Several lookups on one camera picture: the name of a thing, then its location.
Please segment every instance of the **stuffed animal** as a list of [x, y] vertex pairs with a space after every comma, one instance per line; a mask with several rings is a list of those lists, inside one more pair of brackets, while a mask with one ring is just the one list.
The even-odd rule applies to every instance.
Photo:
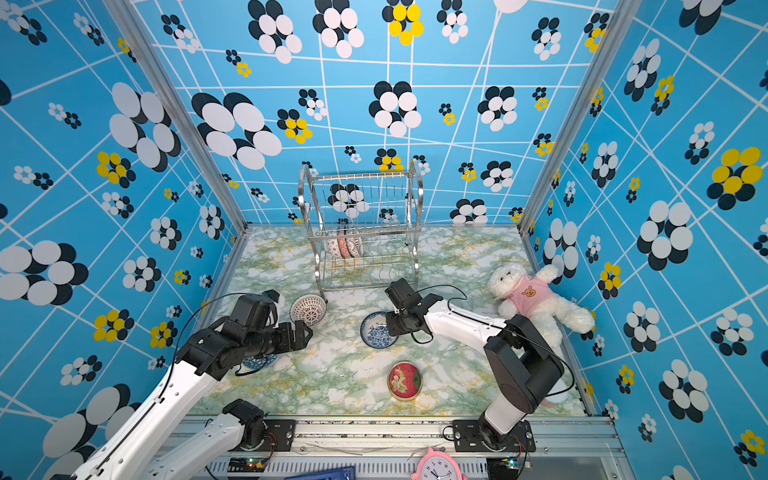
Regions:
[[545, 266], [531, 277], [521, 264], [509, 263], [498, 268], [488, 281], [491, 293], [504, 299], [498, 306], [499, 315], [506, 319], [517, 313], [528, 317], [555, 352], [560, 351], [563, 340], [555, 317], [579, 333], [586, 333], [594, 326], [589, 311], [549, 289], [548, 283], [557, 277], [558, 269], [554, 265]]

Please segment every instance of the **clock face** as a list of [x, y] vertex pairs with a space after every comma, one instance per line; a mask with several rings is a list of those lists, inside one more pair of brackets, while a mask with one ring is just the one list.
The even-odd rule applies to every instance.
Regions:
[[427, 459], [419, 473], [420, 480], [462, 480], [456, 468], [442, 457]]

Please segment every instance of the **blue wallpaper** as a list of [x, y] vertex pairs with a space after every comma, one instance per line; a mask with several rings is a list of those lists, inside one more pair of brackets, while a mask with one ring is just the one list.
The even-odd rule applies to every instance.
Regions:
[[304, 164], [415, 159], [426, 223], [513, 223], [617, 2], [132, 3], [249, 221], [301, 221]]
[[157, 385], [237, 233], [100, 1], [0, 20], [0, 478], [50, 478]]
[[529, 240], [637, 478], [766, 478], [768, 6], [645, 1]]

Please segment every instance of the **red plate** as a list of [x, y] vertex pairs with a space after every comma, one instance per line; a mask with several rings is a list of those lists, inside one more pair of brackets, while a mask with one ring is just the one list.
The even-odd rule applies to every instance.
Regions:
[[410, 362], [400, 362], [389, 370], [389, 392], [398, 400], [413, 400], [422, 390], [422, 374]]

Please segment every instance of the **stainless steel dish rack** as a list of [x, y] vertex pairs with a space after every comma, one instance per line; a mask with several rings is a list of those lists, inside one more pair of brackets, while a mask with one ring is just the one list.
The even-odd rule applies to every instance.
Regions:
[[[320, 295], [388, 286], [398, 278], [416, 285], [423, 206], [422, 175], [413, 160], [407, 171], [325, 177], [315, 177], [304, 167], [299, 207], [315, 253]], [[362, 244], [362, 254], [333, 256], [328, 240], [340, 238]]]

